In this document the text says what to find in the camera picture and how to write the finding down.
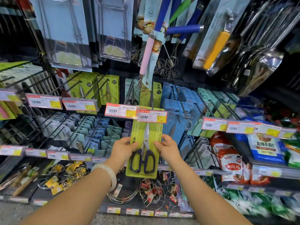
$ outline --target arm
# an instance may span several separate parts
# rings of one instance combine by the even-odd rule
[[[249,220],[203,182],[183,161],[176,142],[170,136],[163,134],[162,139],[164,141],[161,143],[155,142],[154,144],[180,180],[200,224],[251,224]]]
[[[116,141],[110,158],[104,162],[115,174],[138,146],[129,142],[130,137]],[[57,225],[90,225],[111,185],[110,175],[101,168],[95,169],[22,220],[20,225],[53,225],[54,221]]]

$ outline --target forearm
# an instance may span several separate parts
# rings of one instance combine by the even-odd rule
[[[203,182],[183,160],[179,159],[172,167],[200,224],[251,224]]]
[[[117,165],[105,162],[115,174]],[[90,225],[101,202],[111,187],[111,177],[103,169],[95,169],[83,179],[60,193],[53,200],[24,219],[20,225]]]

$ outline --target green handle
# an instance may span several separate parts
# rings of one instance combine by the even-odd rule
[[[175,13],[169,20],[169,24],[171,24],[176,18],[185,11],[194,0],[184,0],[180,6],[176,9]]]

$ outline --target human hand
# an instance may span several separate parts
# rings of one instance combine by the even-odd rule
[[[130,144],[130,137],[123,137],[114,143],[109,160],[121,170],[138,146],[138,142]]]
[[[161,143],[155,141],[154,145],[160,151],[163,159],[172,166],[172,163],[182,159],[177,147],[177,143],[169,135],[166,134],[163,134],[161,138],[164,141],[162,141]]]

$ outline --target blue plastic handle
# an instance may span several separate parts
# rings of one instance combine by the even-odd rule
[[[189,22],[187,23],[187,26],[188,25],[195,25],[198,23],[198,20],[202,14],[202,9],[203,9],[203,5],[201,2],[198,2],[197,3],[197,7],[192,15],[192,17],[190,18]],[[185,38],[186,38],[187,34],[181,34],[179,36],[179,40],[180,41],[183,41]]]
[[[182,2],[182,0],[173,0],[172,1],[170,18],[173,16],[173,14],[175,13],[175,11],[178,9],[178,7],[180,6],[181,2]]]
[[[187,25],[187,26],[177,26],[177,27],[168,27],[167,35],[174,34],[192,34],[200,32],[201,25]]]
[[[161,3],[160,11],[156,20],[156,25],[154,30],[155,31],[160,31],[161,27],[163,26],[163,21],[166,17],[169,5],[170,5],[171,0],[163,0]]]

